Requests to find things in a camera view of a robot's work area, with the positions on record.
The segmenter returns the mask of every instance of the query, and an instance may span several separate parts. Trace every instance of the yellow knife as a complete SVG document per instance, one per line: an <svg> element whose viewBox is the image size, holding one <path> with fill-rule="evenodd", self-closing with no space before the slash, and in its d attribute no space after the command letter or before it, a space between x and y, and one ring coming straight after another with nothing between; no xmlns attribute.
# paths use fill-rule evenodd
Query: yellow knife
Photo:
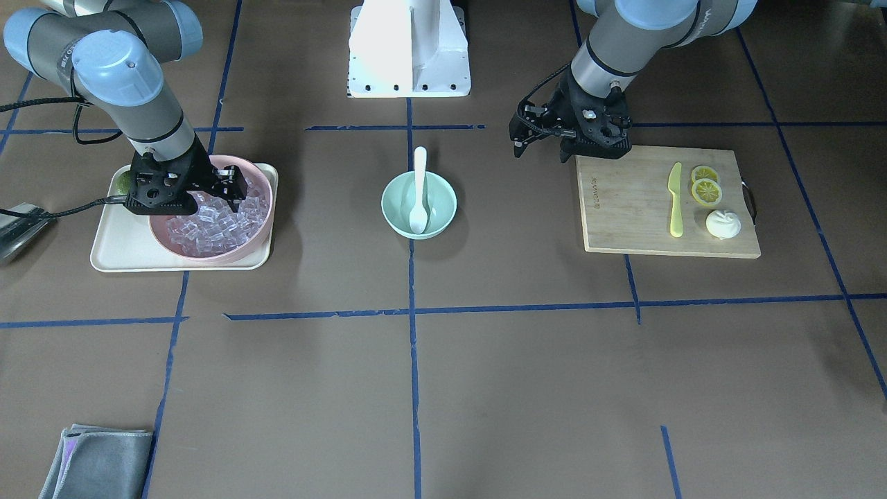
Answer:
<svg viewBox="0 0 887 499"><path fill-rule="evenodd" d="M684 235L684 219L680 216L680 162L674 163L668 176L668 190L671 193L671 225L673 237Z"/></svg>

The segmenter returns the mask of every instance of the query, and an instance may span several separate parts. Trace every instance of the gray cloth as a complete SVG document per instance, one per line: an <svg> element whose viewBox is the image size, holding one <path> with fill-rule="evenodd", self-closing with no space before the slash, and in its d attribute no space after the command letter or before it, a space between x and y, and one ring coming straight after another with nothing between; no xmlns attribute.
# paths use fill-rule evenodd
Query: gray cloth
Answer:
<svg viewBox="0 0 887 499"><path fill-rule="evenodd" d="M66 428L39 499L140 497L152 436L83 424Z"/></svg>

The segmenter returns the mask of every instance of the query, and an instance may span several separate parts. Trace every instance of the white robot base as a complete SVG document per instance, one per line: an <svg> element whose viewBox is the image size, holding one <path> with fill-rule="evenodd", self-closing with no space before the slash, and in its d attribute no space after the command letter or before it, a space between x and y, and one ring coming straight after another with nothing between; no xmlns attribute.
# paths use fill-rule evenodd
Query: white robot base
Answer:
<svg viewBox="0 0 887 499"><path fill-rule="evenodd" d="M465 13L449 0L365 0L351 11L348 95L464 97Z"/></svg>

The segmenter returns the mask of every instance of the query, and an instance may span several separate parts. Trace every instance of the blue tape line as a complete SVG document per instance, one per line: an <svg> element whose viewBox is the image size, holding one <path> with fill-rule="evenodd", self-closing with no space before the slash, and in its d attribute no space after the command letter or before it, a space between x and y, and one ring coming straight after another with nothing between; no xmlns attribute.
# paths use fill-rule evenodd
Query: blue tape line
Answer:
<svg viewBox="0 0 887 499"><path fill-rule="evenodd" d="M231 60L234 57L234 41L237 39L237 28L240 25L240 8L243 7L243 0L237 0L237 9L234 11L234 24L231 28L231 39L228 41L228 56L224 61L224 71L222 72L222 84L219 85L219 96L216 101L216 117L213 118L213 130L209 133L209 145L207 152L213 154L216 148L216 129L219 121L222 119L222 99L224 99L224 91L228 86L228 72L231 70Z"/></svg>
<svg viewBox="0 0 887 499"><path fill-rule="evenodd" d="M887 294L851 295L854 299L885 299ZM745 297L745 298L698 298L685 300L638 300L631 302L593 302L574 304L542 304L542 305L480 305L480 306L436 306L416 307L417 315L436 315L448 313L497 313L497 312L544 312L558 310L597 310L609 308L634 308L658 306L692 306L692 305L753 305L773 303L803 303L841 301L842 295L802 295L793 297ZM251 313L225 314L231 321L274 321L286 319L326 319L331 317L369 317L379 315L408 315L409 309L387 308L380 310L352 310L334 312L301 312L301 313Z"/></svg>
<svg viewBox="0 0 887 499"><path fill-rule="evenodd" d="M183 317L184 296L188 292L188 279L191 273L184 271L182 273L182 291L178 295L178 304L176 305L176 317ZM161 426L163 425L163 411L166 409L166 399L169 394L169 379L172 377L172 364L176 358L175 350L178 343L178 329L181 321L176 321L172 325L172 332L169 335L169 349L167 350L166 374L163 377L163 395L161 403L157 405L157 415L154 417L154 435L151 437L151 456L148 460L148 473L145 475L145 485L142 487L142 499L147 499L148 488L151 486L151 477L154 473L154 457L157 454L157 443L161 437Z"/></svg>
<svg viewBox="0 0 887 499"><path fill-rule="evenodd" d="M305 131L401 131L408 130L486 130L485 124L445 124L445 125L315 125Z"/></svg>
<svg viewBox="0 0 887 499"><path fill-rule="evenodd" d="M24 84L21 85L21 91L19 92L19 101L25 99L25 94L27 94L27 88L31 86L31 78L34 77L34 73L28 73L25 78ZM6 142L9 140L9 134L12 131L12 128L15 126L15 119L19 117L19 109L12 110L12 116L9 118L9 122L6 124L6 132L3 135L3 138L0 139L0 154L3 153L4 149L6 149Z"/></svg>
<svg viewBox="0 0 887 499"><path fill-rule="evenodd" d="M668 459L668 471L671 474L671 486L674 488L674 499L682 499L680 493L680 481L678 481L678 468L674 465L674 454L671 452L671 439L668 437L668 428L660 426L663 433L663 445L665 445L665 457Z"/></svg>
<svg viewBox="0 0 887 499"><path fill-rule="evenodd" d="M596 310L603 308L633 308L633 302L601 302L550 305L486 305L486 306L440 306L417 308L419 315L437 313L490 313L490 312L542 312L552 310Z"/></svg>
<svg viewBox="0 0 887 499"><path fill-rule="evenodd" d="M748 305L770 303L841 301L842 295L807 295L797 297L699 298L689 300L642 301L640 306Z"/></svg>
<svg viewBox="0 0 887 499"><path fill-rule="evenodd" d="M761 75L757 71L755 61L753 58L751 58L749 46L745 43L745 38L742 36L742 32L739 28L736 29L736 35L739 36L739 42L742 45L742 50L745 52L746 59L748 59L749 61L749 66L751 66L751 71L755 76L755 80L757 81L757 87L761 90L761 93L764 96L764 103L766 104L767 109L770 111L770 116L773 119L773 123L776 125L776 131L779 134L779 139L782 143L782 149L785 151L785 155L789 159L789 166L791 166L791 171L795 175L795 181L797 182L797 186L801 191L802 197L804 198L804 203L807 205L807 211L809 211L810 213L810 219L813 221L813 225L816 227L816 233L819 235L820 242L822 243L822 248L825 250L826 256L828 257L828 264L831 265L832 272L835 274L838 288L841 289L841 295L844 298L844 302L847 304L847 310L850 312L850 316L853 320L853 325L856 327L856 332L859 335L862 346L866 351L868 362L871 364L872 369L875 372L875 377L878 380L878 384L881 386L881 392L883 393L884 398L887 399L887 384L884 382L881 368L878 366L878 361L875 357L875 353L872 352L872 347L868 342L868 338L866 337L866 331L862 328L860 319L856 315L856 309L853 307L853 302L850 298L850 295L847 293L846 286L844 286L844 279L841 277L841 272L837 268L837 263L835 262L835 258L832 256L831 249L828 246L826 235L822 231L822 225L820 225L819 218L816 216L816 211L813 209L813 205L810 201L810 196L807 194L807 189L804 187L804 181L801 179L801 173L797 169L797 165L795 164L795 158L792 156L791 149L789 148L789 142L785 139L785 134L782 133L782 127L779 119L776 117L776 111L773 108L773 103L770 102L770 98L767 95L766 89L764 88L764 81L761 79Z"/></svg>
<svg viewBox="0 0 887 499"><path fill-rule="evenodd" d="M187 320L187 317L125 317L120 319L0 322L0 329L76 328L80 326L123 326L128 324L173 324Z"/></svg>
<svg viewBox="0 0 887 499"><path fill-rule="evenodd" d="M406 125L317 125L305 131L363 131L363 130L406 130Z"/></svg>
<svg viewBox="0 0 887 499"><path fill-rule="evenodd" d="M569 15L573 18L573 31L576 33L576 45L582 46L582 32L579 31L579 19L576 17L576 1L567 0L569 4Z"/></svg>
<svg viewBox="0 0 887 499"><path fill-rule="evenodd" d="M88 129L80 129L77 133L81 135L88 134L96 134L96 133L117 133L120 129L117 128L88 128ZM194 131L244 131L242 126L220 126L220 127L211 127L211 126L203 126L203 127L195 127ZM63 129L63 128L47 128L47 129L34 129L34 130L11 130L9 131L12 135L51 135L51 134L71 134L74 133L71 129Z"/></svg>
<svg viewBox="0 0 887 499"><path fill-rule="evenodd" d="M887 122L780 122L781 126L887 126ZM694 127L774 127L772 122L686 122L686 123L633 123L636 128L694 128ZM400 131L406 125L315 125L305 131ZM485 124L438 124L413 125L413 130L486 130Z"/></svg>
<svg viewBox="0 0 887 499"><path fill-rule="evenodd" d="M628 273L628 285L632 288L632 300L634 300L634 314L638 316L640 324L640 302L638 301L638 288L634 285L634 272L632 272L632 260L625 256L625 272Z"/></svg>
<svg viewBox="0 0 887 499"><path fill-rule="evenodd" d="M413 165L412 160L412 99L406 98L406 155L407 157L407 171L412 171L415 165ZM410 248L412 248L412 239L410 239Z"/></svg>
<svg viewBox="0 0 887 499"><path fill-rule="evenodd" d="M639 128L692 128L692 127L718 127L718 126L775 126L769 122L690 122L690 123L632 123L632 127Z"/></svg>
<svg viewBox="0 0 887 499"><path fill-rule="evenodd" d="M851 300L883 300L887 299L887 293L860 293L850 295Z"/></svg>
<svg viewBox="0 0 887 499"><path fill-rule="evenodd" d="M373 317L376 315L407 315L405 308L388 308L381 310L348 310L333 312L297 312L297 313L226 313L229 321L280 321L286 319L328 319L330 317Z"/></svg>
<svg viewBox="0 0 887 499"><path fill-rule="evenodd" d="M406 99L407 170L413 169L412 99ZM412 385L412 490L415 499L422 499L422 448L419 435L419 355L416 350L416 260L415 241L410 239L410 265L407 272L410 313L410 383Z"/></svg>
<svg viewBox="0 0 887 499"><path fill-rule="evenodd" d="M780 126L887 126L887 122L779 122Z"/></svg>
<svg viewBox="0 0 887 499"><path fill-rule="evenodd" d="M415 499L422 497L422 451L419 434L419 355L416 350L416 290L414 244L410 239L410 359L412 361L412 473Z"/></svg>
<svg viewBox="0 0 887 499"><path fill-rule="evenodd" d="M486 130L484 124L413 125L413 130Z"/></svg>

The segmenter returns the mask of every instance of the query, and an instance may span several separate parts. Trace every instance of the pink bowl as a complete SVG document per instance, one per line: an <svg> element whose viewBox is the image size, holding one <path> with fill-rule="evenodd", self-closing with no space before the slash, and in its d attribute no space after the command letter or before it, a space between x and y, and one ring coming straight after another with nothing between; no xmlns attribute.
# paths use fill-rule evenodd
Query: pink bowl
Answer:
<svg viewBox="0 0 887 499"><path fill-rule="evenodd" d="M265 177L265 174L259 170L259 167L255 166L251 162L236 157L236 156L227 156L222 154L212 154L209 157L209 160L213 163L213 166L217 168L224 168L229 165L236 165L240 167L240 171L243 173L245 177L249 177L249 179L253 182L253 185L258 186L258 188L265 194L266 199L268 200L268 205L270 208L268 209L268 215L265 217L265 220L262 221L262 225L259 227L258 232L256 232L253 237L249 238L249 240L243 243L241 246L238 246L231 251L226 253L222 253L219 255L215 255L213 257L188 257L183 255L180 251L181 248L178 244L169 240L169 230L166 227L166 222L170 218L173 218L171 215L152 215L148 217L148 224L151 226L151 234L153 234L154 239L166 250L171 253L174 253L176 256L180 258L184 258L186 260L190 260L192 262L199 262L202 264L230 264L232 262L236 262L241 258L249 255L253 251L259 248L265 239L268 237L268 233L271 232L271 219L274 217L274 191L271 188L271 182Z"/></svg>

